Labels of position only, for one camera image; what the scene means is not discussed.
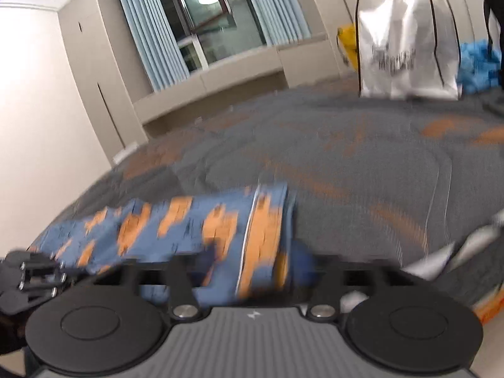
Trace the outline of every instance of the silver screw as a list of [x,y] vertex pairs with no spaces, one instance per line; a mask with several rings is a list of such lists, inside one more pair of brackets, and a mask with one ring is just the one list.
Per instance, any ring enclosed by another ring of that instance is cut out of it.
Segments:
[[312,307],[311,313],[317,318],[329,318],[336,314],[336,310],[330,305],[321,304]]
[[198,309],[191,304],[179,305],[173,309],[173,315],[178,318],[192,318],[198,314]]

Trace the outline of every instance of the curtain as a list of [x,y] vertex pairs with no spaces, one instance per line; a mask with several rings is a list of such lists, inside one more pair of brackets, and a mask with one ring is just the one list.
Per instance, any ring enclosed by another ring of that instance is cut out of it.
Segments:
[[121,0],[129,29],[155,91],[189,76],[161,0]]
[[251,0],[268,45],[311,36],[298,0]]

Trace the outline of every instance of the white shopping bag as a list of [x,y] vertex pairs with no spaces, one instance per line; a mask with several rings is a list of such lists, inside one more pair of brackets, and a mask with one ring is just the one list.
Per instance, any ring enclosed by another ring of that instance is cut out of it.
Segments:
[[460,44],[447,0],[358,0],[362,97],[458,99]]

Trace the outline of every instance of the yellow bag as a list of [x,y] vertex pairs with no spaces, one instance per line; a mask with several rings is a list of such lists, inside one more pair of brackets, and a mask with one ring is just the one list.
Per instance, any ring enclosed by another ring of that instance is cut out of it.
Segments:
[[[340,42],[345,49],[346,55],[341,51]],[[345,65],[349,66],[349,63],[351,63],[353,69],[357,70],[359,64],[357,61],[357,37],[355,36],[355,25],[350,24],[349,26],[339,28],[336,43]]]

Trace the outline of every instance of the white wall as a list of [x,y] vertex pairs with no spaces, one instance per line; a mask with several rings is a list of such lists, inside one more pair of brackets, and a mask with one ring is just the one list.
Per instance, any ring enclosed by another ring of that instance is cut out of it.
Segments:
[[0,256],[26,247],[110,165],[56,12],[0,8]]

